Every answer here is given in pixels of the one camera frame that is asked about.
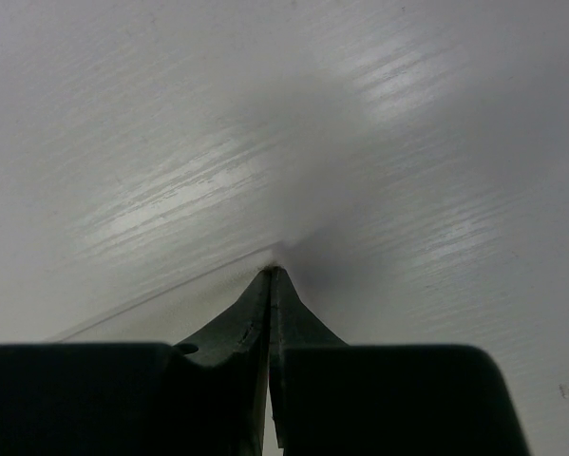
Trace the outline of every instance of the metal jaw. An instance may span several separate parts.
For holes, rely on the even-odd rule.
[[[280,268],[173,347],[0,347],[0,454],[257,456],[268,369],[287,456],[528,454],[488,355],[350,347]]]

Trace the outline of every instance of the white plastic panel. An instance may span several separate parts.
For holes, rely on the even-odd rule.
[[[0,0],[0,342],[191,332],[272,260],[569,455],[569,0]]]

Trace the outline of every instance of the white surface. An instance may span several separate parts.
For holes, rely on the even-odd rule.
[[[272,251],[350,342],[491,352],[569,455],[569,0],[0,0],[0,341]]]

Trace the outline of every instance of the small dark speck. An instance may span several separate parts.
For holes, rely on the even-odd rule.
[[[559,385],[560,395],[563,399],[569,399],[569,387],[564,383]]]

